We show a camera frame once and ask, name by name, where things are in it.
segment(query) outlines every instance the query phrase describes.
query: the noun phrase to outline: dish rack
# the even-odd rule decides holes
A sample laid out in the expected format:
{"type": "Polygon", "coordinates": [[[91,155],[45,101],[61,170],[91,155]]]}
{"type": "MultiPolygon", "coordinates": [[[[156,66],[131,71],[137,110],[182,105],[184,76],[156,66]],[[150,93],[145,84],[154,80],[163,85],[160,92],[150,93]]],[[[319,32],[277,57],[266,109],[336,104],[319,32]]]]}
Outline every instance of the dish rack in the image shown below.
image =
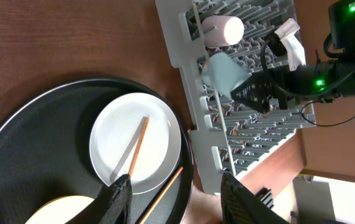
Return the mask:
{"type": "MultiPolygon", "coordinates": [[[[262,37],[287,19],[294,18],[292,0],[156,0],[161,27],[173,67],[179,68],[195,130],[190,132],[194,156],[204,192],[220,195],[224,172],[243,178],[288,141],[298,128],[313,126],[302,119],[301,106],[279,110],[271,99],[271,112],[260,114],[221,95],[201,78],[203,62],[209,60],[201,21],[208,16],[237,16],[243,20],[243,39],[235,45],[212,49],[229,55],[241,67],[257,72],[262,37]]],[[[266,49],[269,68],[288,65],[266,49]]],[[[315,121],[313,108],[307,118],[315,121]]]]}

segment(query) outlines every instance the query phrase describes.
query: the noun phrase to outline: black cable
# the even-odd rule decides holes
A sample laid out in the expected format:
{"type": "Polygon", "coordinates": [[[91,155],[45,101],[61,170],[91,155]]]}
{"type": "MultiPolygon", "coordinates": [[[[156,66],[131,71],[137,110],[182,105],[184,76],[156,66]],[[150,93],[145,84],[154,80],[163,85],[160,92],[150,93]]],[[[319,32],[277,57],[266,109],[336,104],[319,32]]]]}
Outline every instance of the black cable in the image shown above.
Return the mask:
{"type": "Polygon", "coordinates": [[[280,91],[284,92],[286,95],[294,96],[296,98],[318,98],[319,96],[326,94],[326,93],[330,92],[331,90],[335,89],[338,85],[340,85],[342,82],[347,80],[351,75],[353,75],[353,73],[355,73],[355,68],[354,68],[352,71],[348,72],[345,76],[340,77],[335,82],[333,82],[332,84],[330,84],[329,86],[324,88],[323,91],[319,91],[316,94],[302,95],[302,94],[290,92],[290,91],[284,89],[283,87],[281,87],[280,84],[269,73],[269,70],[266,65],[266,59],[265,59],[265,50],[266,50],[266,46],[268,43],[269,43],[269,40],[268,39],[265,40],[264,43],[262,44],[262,48],[260,49],[260,63],[262,65],[263,72],[267,74],[267,77],[268,77],[269,81],[272,83],[272,85],[275,88],[278,88],[280,91]]]}
{"type": "Polygon", "coordinates": [[[340,123],[336,123],[336,124],[316,124],[316,123],[314,123],[314,122],[308,120],[308,119],[305,117],[305,114],[303,113],[303,110],[304,110],[307,106],[309,106],[310,104],[312,104],[312,103],[320,103],[320,100],[318,100],[318,101],[312,101],[312,102],[310,102],[310,103],[305,104],[305,105],[302,107],[302,109],[301,109],[301,116],[302,116],[302,118],[303,118],[305,121],[307,121],[307,122],[309,122],[309,123],[311,123],[311,124],[313,124],[313,125],[316,125],[316,126],[319,126],[319,127],[333,127],[333,126],[337,126],[337,125],[340,125],[340,124],[347,123],[347,122],[349,122],[349,121],[351,121],[351,120],[353,120],[353,119],[355,118],[355,115],[354,115],[352,118],[349,118],[349,119],[347,119],[346,121],[343,121],[343,122],[340,122],[340,123]]]}
{"type": "Polygon", "coordinates": [[[324,40],[324,43],[323,43],[324,53],[329,58],[340,58],[340,57],[342,57],[344,55],[343,53],[332,53],[332,52],[330,52],[328,50],[329,46],[331,46],[332,43],[333,43],[333,39],[331,37],[331,33],[329,33],[328,36],[326,37],[326,39],[324,40]]]}

